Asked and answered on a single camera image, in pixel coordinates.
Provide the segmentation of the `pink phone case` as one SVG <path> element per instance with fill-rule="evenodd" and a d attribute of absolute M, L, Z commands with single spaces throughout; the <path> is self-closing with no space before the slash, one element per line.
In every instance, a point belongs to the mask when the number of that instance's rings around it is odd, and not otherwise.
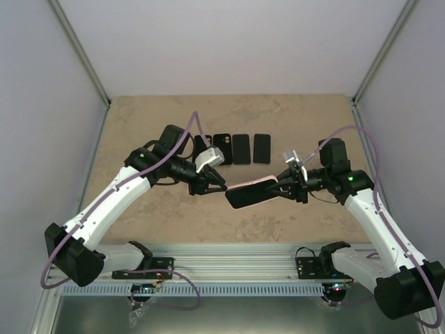
<path fill-rule="evenodd" d="M 258 184 L 258 183 L 262 183 L 262 182 L 266 182 L 266 181 L 270 181 L 270 180 L 272 180 L 273 182 L 277 183 L 277 178 L 274 175 L 268 175 L 268 176 L 259 178 L 257 180 L 252 180 L 252 181 L 248 181 L 248 182 L 242 182 L 242 183 L 239 183 L 239 184 L 234 184 L 234 185 L 228 186 L 227 190 L 229 191 L 229 190 L 232 190 L 232 189 L 243 188 L 243 187 L 246 187 L 246 186 L 251 186 L 253 184 Z"/>

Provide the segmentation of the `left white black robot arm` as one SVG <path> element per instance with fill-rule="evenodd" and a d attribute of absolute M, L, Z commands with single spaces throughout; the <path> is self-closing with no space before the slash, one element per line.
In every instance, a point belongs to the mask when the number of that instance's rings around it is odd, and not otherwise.
<path fill-rule="evenodd" d="M 79 287 L 115 271 L 148 276 L 153 261 L 148 248 L 137 241 L 108 247 L 99 243 L 117 218 L 161 179 L 187 184 L 192 196 L 226 190 L 225 180 L 215 170 L 225 160 L 222 151 L 207 145 L 190 162 L 181 154 L 191 138 L 188 130 L 168 125 L 159 139 L 132 151 L 111 183 L 82 212 L 45 230 L 49 261 Z"/>

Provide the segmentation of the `black phone from pink case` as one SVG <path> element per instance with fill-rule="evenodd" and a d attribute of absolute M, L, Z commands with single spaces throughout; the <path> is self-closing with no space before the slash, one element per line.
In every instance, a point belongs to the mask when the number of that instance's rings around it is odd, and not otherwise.
<path fill-rule="evenodd" d="M 272 180 L 253 184 L 243 188 L 226 190 L 225 198 L 233 209 L 243 209 L 276 198 L 268 191 L 268 187 L 274 184 Z"/>

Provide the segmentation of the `black phone with blue edge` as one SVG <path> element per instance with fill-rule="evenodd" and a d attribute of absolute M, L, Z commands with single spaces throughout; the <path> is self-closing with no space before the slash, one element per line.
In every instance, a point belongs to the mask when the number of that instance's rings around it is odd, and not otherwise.
<path fill-rule="evenodd" d="M 234 165 L 251 164 L 250 137 L 248 134 L 234 134 L 232 136 L 232 156 Z"/>

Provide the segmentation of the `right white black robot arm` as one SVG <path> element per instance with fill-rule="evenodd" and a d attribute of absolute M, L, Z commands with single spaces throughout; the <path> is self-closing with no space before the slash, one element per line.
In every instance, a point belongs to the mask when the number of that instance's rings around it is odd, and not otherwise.
<path fill-rule="evenodd" d="M 373 293 L 389 319 L 399 319 L 440 307 L 444 267 L 430 262 L 397 226 L 376 185 L 363 170 L 352 170 L 346 145 L 340 138 L 322 144 L 321 168 L 307 170 L 293 150 L 284 153 L 287 169 L 270 186 L 273 195 L 306 204 L 311 192 L 326 190 L 359 222 L 380 261 L 360 255 L 345 241 L 321 248 L 315 273 L 324 278 L 348 276 Z"/>

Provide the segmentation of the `black phone case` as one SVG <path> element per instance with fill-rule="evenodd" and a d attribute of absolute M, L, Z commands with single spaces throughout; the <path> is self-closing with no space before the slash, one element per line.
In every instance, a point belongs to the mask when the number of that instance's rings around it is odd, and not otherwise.
<path fill-rule="evenodd" d="M 212 137 L 211 135 L 205 135 L 204 136 L 206 141 L 202 140 L 202 137 L 200 135 L 196 135 L 194 137 L 194 149 L 193 149 L 193 156 L 192 156 L 192 162 L 195 162 L 197 157 L 200 153 L 207 150 L 207 145 L 212 146 Z"/>
<path fill-rule="evenodd" d="M 232 153 L 232 136 L 228 133 L 214 134 L 213 145 L 220 149 L 224 155 L 222 166 L 230 166 L 233 164 Z"/>

